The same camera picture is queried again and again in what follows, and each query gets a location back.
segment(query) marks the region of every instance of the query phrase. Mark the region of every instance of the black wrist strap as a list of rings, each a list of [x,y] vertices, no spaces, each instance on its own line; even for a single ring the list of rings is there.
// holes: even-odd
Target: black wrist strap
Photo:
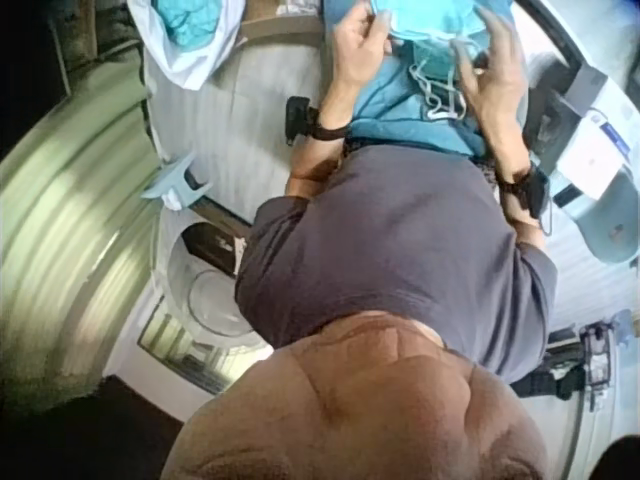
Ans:
[[[330,142],[332,140],[340,140],[341,138],[345,138],[349,134],[349,129],[351,128],[351,124],[347,124],[342,128],[337,128],[335,130],[327,130],[318,121],[319,112],[316,110],[314,117],[312,118],[312,126],[311,126],[311,137],[316,140],[320,140],[322,142]]]

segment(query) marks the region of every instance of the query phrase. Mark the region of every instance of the black wristwatch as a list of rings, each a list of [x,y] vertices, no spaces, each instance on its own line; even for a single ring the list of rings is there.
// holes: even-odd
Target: black wristwatch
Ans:
[[[497,178],[498,186],[504,193],[514,195],[524,210],[529,210],[531,218],[540,219],[549,203],[549,179],[533,163],[529,172],[516,183],[507,183]]]
[[[284,126],[287,145],[293,145],[298,135],[330,142],[345,138],[349,134],[350,125],[335,130],[327,130],[320,125],[320,112],[317,108],[310,107],[309,103],[310,100],[305,97],[290,97],[287,100]]]
[[[311,117],[311,123],[309,126],[309,135],[316,140],[321,140],[323,142],[330,142],[332,140],[340,140],[341,138],[345,138],[349,134],[349,127],[351,124],[345,125],[342,128],[337,128],[335,130],[327,130],[322,125],[320,125],[320,121],[318,120],[320,117],[320,112],[318,110],[310,110],[309,116]]]

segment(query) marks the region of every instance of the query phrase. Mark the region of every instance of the white plastic bag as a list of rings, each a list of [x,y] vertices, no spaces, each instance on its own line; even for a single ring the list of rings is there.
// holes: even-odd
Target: white plastic bag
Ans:
[[[188,90],[199,90],[229,56],[242,22],[245,0],[222,0],[220,18],[209,45],[182,51],[167,36],[164,23],[151,0],[127,0],[140,36],[169,80]]]

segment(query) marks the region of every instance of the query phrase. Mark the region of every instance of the floor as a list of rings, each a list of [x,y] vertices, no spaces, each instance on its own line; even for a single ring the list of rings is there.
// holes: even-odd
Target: floor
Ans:
[[[593,65],[620,87],[640,47],[640,2],[635,0],[546,0],[589,53]]]

